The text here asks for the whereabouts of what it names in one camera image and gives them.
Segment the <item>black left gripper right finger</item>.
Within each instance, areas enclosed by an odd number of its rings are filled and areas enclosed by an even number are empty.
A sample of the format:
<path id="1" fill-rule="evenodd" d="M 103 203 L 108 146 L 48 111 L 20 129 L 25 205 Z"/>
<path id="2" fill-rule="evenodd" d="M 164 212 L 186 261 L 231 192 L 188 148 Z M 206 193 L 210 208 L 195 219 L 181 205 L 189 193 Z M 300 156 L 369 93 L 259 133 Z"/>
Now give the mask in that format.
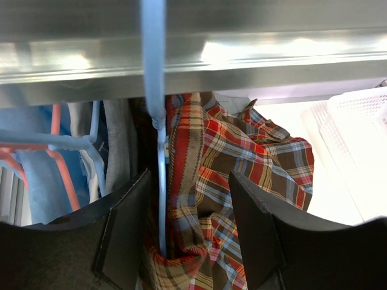
<path id="1" fill-rule="evenodd" d="M 249 289 L 385 289 L 386 219 L 350 226 L 229 175 Z"/>

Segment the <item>light blue hanger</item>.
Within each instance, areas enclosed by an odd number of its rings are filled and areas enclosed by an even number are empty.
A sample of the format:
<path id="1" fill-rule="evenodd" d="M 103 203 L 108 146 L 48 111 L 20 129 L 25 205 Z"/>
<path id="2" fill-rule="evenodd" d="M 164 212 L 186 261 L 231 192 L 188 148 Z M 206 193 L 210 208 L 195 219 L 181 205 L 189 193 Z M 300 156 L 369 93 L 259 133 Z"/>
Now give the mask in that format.
<path id="1" fill-rule="evenodd" d="M 167 256 L 166 246 L 166 111 L 164 106 L 164 58 L 166 34 L 166 2 L 140 2 L 141 48 L 146 107 L 157 131 L 157 158 L 159 180 L 158 232 L 161 255 Z"/>

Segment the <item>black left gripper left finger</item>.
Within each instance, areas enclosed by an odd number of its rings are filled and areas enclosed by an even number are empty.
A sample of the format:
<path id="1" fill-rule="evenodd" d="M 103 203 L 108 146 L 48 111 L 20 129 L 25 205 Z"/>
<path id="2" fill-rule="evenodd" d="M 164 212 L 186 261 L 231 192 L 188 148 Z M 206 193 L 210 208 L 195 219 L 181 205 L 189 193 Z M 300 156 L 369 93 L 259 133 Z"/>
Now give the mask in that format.
<path id="1" fill-rule="evenodd" d="M 1 224 L 2 289 L 135 289 L 151 174 L 49 224 Z"/>

